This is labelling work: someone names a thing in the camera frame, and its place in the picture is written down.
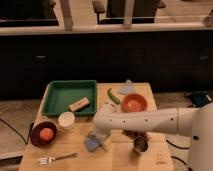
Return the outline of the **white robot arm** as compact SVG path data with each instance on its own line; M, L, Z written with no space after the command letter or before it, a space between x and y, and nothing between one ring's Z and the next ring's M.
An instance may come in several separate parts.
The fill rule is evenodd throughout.
M91 133L105 141L112 130L156 132L190 138L188 171L213 171L213 103L201 108L113 113L105 102L93 117Z

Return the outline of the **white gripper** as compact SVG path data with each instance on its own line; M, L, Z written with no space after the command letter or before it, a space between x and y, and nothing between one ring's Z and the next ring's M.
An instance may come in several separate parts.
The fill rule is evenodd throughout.
M110 134L110 131L103 132L98 129L93 129L88 133L88 137L98 142L99 146L102 147L104 150L107 150L106 141L110 137Z

